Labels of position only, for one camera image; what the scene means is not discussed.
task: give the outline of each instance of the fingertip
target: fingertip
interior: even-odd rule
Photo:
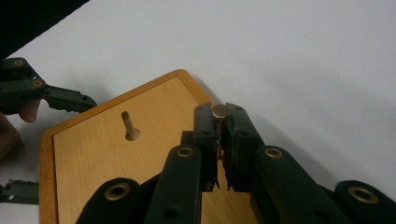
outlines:
[[[26,103],[20,109],[19,114],[21,119],[29,123],[35,122],[35,120],[37,119],[37,110],[39,106],[40,106],[40,101],[32,101]]]

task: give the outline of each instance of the human hand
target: human hand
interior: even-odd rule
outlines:
[[[21,119],[35,122],[40,101],[25,104],[19,111]],[[20,135],[7,117],[0,113],[0,160],[20,141]]]

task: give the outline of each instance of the keyhole slot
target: keyhole slot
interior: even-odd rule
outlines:
[[[129,116],[127,111],[122,112],[121,117],[126,129],[125,139],[128,141],[136,140],[136,138],[138,138],[140,135],[140,130],[134,127],[131,117]]]

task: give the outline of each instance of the white table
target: white table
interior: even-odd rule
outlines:
[[[178,68],[214,99],[244,107],[267,145],[318,181],[371,184],[396,200],[396,9],[375,1],[91,1],[11,57],[97,103]],[[24,147],[0,184],[38,180],[39,137],[75,116],[42,102],[9,119]],[[0,204],[0,223],[38,222]]]

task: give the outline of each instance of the wooden board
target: wooden board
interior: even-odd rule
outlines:
[[[176,70],[50,130],[40,149],[40,223],[75,223],[85,203],[107,180],[138,183],[163,168],[182,131],[192,130],[193,109],[210,97],[184,70]],[[125,139],[127,111],[140,136]],[[202,223],[255,223],[249,198],[225,189],[203,194]]]

